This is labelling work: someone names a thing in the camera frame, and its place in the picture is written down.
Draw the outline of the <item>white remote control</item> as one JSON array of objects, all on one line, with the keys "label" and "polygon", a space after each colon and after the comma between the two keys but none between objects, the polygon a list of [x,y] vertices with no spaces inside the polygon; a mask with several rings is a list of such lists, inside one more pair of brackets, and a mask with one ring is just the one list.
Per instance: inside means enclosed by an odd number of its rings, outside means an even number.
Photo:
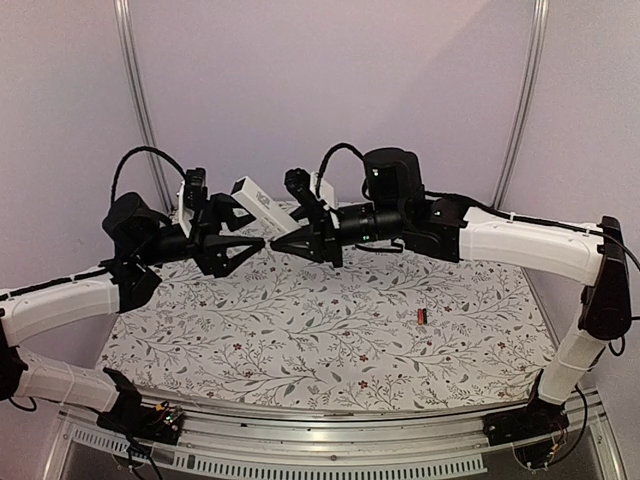
[{"label": "white remote control", "polygon": [[299,229],[298,223],[248,176],[234,183],[231,197],[263,225],[269,238]]}]

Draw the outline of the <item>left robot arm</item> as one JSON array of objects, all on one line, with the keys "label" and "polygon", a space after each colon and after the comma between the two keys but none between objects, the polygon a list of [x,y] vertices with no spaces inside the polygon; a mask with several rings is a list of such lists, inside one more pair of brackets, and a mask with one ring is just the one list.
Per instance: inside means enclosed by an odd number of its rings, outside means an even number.
[{"label": "left robot arm", "polygon": [[[102,222],[113,240],[113,258],[83,273],[1,295],[1,397],[36,397],[105,412],[128,434],[148,426],[141,395],[122,373],[89,370],[45,358],[21,343],[76,321],[122,314],[145,306],[161,283],[155,267],[193,260],[205,275],[226,277],[265,245],[234,232],[254,221],[237,215],[230,195],[198,199],[194,212],[173,223],[135,192],[115,200]],[[221,235],[228,228],[232,233]]]}]

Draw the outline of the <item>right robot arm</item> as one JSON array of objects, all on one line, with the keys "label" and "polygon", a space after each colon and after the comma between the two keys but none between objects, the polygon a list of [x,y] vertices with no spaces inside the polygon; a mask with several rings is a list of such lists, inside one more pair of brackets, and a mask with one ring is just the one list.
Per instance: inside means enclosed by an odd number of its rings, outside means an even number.
[{"label": "right robot arm", "polygon": [[346,246],[399,239],[405,249],[437,260],[503,262],[581,284],[577,318],[517,415],[524,435],[539,435],[606,345],[624,337],[633,322],[627,263],[635,257],[618,220],[562,223],[502,212],[464,195],[428,192],[417,156],[397,147],[360,159],[369,200],[339,209],[320,197],[322,173],[286,172],[285,187],[308,223],[272,241],[272,249],[340,267]]}]

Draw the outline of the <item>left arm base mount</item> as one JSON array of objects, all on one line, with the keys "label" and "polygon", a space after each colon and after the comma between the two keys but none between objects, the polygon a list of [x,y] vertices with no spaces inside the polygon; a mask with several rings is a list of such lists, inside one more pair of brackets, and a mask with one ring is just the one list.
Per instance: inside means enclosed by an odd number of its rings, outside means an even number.
[{"label": "left arm base mount", "polygon": [[122,373],[104,368],[115,383],[118,396],[113,407],[99,412],[97,425],[134,439],[176,445],[184,424],[184,410],[179,405],[163,401],[155,406],[142,404],[142,396]]}]

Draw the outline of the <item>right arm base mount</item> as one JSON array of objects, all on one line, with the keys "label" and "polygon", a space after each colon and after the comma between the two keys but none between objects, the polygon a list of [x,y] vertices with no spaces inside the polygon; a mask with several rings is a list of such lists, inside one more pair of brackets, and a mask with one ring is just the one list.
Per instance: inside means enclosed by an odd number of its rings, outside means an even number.
[{"label": "right arm base mount", "polygon": [[491,446],[559,432],[569,426],[563,405],[539,399],[517,409],[486,415],[482,423],[483,433]]}]

